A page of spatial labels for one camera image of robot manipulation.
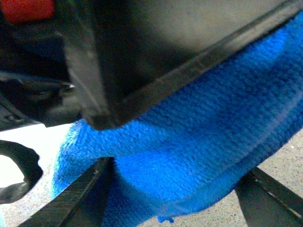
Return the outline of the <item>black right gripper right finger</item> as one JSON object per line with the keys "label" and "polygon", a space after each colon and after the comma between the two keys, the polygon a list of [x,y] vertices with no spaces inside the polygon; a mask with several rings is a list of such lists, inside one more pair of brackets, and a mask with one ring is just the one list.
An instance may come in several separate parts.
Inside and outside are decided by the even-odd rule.
{"label": "black right gripper right finger", "polygon": [[249,227],[301,227],[303,199],[279,181],[254,168],[235,188]]}

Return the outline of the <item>black gripper housing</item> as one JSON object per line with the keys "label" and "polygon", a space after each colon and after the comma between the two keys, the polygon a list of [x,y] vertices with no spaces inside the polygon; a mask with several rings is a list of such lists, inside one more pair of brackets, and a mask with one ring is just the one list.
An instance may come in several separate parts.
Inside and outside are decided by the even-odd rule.
{"label": "black gripper housing", "polygon": [[3,0],[0,128],[120,127],[303,9],[300,0]]}

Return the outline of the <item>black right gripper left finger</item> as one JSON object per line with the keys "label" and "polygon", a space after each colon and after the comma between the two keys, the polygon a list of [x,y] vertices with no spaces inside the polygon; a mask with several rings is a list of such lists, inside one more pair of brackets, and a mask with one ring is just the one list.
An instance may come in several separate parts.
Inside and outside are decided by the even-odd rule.
{"label": "black right gripper left finger", "polygon": [[100,227],[113,179],[113,158],[101,158],[21,227]]}

